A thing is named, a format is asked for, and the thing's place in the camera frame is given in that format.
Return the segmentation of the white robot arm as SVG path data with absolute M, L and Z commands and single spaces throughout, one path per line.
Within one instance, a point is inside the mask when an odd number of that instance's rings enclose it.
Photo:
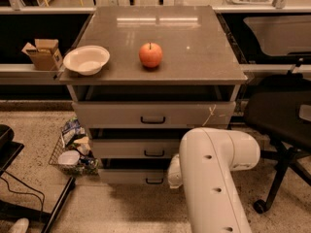
M 184 189 L 191 233 L 252 233 L 231 173 L 259 158 L 259 144 L 241 131 L 202 127 L 184 135 L 168 183 Z

